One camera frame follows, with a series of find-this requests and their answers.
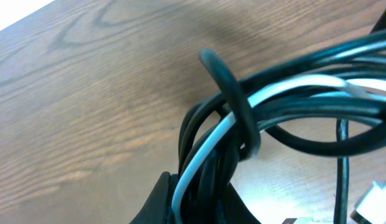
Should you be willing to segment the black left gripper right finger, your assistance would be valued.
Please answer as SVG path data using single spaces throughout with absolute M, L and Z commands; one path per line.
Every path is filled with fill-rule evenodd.
M 261 224 L 245 206 L 234 189 L 228 184 L 216 206 L 216 224 Z

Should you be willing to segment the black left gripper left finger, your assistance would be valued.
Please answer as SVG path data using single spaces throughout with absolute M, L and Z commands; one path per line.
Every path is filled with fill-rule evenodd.
M 176 187 L 176 174 L 163 172 L 149 197 L 130 224 L 173 224 L 172 196 Z

